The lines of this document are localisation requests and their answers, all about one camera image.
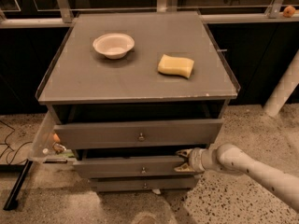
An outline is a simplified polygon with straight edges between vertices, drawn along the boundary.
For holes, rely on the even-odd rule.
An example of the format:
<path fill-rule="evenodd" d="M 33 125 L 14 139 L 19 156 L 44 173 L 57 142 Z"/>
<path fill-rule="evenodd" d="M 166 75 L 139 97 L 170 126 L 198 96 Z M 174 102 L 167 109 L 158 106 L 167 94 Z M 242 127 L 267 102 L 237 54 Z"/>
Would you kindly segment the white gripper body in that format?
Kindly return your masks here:
<path fill-rule="evenodd" d="M 208 170 L 216 171 L 218 168 L 215 149 L 195 148 L 191 151 L 188 161 L 197 173 Z"/>

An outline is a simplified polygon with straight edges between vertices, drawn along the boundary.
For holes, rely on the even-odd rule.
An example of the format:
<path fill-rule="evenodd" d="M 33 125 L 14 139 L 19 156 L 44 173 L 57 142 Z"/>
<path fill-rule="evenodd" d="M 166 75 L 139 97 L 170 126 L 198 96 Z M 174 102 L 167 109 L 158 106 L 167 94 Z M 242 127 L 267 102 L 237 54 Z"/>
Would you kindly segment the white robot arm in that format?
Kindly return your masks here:
<path fill-rule="evenodd" d="M 182 149 L 177 154 L 185 160 L 174 168 L 178 173 L 245 174 L 299 212 L 299 178 L 254 160 L 235 145 L 224 144 L 216 149 Z"/>

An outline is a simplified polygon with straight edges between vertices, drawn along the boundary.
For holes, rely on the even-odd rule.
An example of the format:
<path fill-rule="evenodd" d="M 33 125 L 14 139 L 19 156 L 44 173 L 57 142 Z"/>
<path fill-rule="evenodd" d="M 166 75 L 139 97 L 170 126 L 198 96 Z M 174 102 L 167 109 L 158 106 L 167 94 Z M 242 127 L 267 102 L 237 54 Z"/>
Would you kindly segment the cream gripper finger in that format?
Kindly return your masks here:
<path fill-rule="evenodd" d="M 191 153 L 192 153 L 192 149 L 182 149 L 176 152 L 178 156 L 183 158 L 189 158 Z"/>
<path fill-rule="evenodd" d="M 175 167 L 174 170 L 178 173 L 188 173 L 190 171 L 190 166 L 188 163 L 183 163 L 178 167 Z"/>

